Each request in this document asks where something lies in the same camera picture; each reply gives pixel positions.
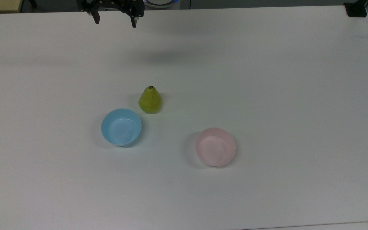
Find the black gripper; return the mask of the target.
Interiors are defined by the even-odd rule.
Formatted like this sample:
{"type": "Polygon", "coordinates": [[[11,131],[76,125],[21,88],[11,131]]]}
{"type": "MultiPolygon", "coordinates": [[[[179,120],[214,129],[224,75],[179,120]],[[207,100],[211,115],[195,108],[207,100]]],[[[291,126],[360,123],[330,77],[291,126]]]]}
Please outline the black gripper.
{"type": "Polygon", "coordinates": [[[78,0],[77,6],[79,11],[91,15],[96,24],[100,22],[100,8],[117,9],[130,16],[133,28],[137,27],[138,17],[144,16],[145,12],[143,0],[78,0]]]}

